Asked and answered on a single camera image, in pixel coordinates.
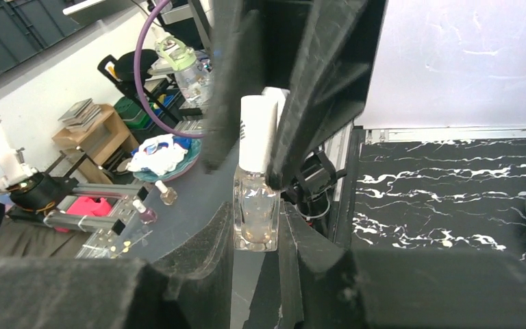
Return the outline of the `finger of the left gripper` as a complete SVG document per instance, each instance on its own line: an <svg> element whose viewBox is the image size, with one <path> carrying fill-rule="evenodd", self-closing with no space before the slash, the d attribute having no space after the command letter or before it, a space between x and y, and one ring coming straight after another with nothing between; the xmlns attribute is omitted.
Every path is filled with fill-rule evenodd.
<svg viewBox="0 0 526 329"><path fill-rule="evenodd" d="M239 139L240 100L264 85L263 1L215 1L214 78L201 160L218 170Z"/></svg>
<svg viewBox="0 0 526 329"><path fill-rule="evenodd" d="M313 1L266 170L285 189L306 156L361 114L387 1Z"/></svg>

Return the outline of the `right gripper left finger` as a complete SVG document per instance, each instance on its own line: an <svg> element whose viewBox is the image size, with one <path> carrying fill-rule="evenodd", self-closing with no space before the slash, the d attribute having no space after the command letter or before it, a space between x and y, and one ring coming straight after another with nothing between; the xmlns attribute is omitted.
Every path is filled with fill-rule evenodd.
<svg viewBox="0 0 526 329"><path fill-rule="evenodd" d="M0 258L0 328L228 328L232 208L154 263Z"/></svg>

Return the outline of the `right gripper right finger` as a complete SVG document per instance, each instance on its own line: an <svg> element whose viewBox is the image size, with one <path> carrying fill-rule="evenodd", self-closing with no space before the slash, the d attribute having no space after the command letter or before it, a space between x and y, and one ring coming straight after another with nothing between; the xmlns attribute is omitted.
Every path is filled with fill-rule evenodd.
<svg viewBox="0 0 526 329"><path fill-rule="evenodd" d="M279 211L282 328L526 328L526 266L502 252L338 247Z"/></svg>

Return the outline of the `clear nail polish bottle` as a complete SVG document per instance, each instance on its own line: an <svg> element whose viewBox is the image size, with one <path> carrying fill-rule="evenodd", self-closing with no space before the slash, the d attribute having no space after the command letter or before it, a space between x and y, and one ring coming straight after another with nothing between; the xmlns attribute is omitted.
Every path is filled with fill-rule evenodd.
<svg viewBox="0 0 526 329"><path fill-rule="evenodd" d="M273 140L288 91L266 87L240 100L239 160L234 174L234 247L251 252L277 249L279 191L266 184Z"/></svg>

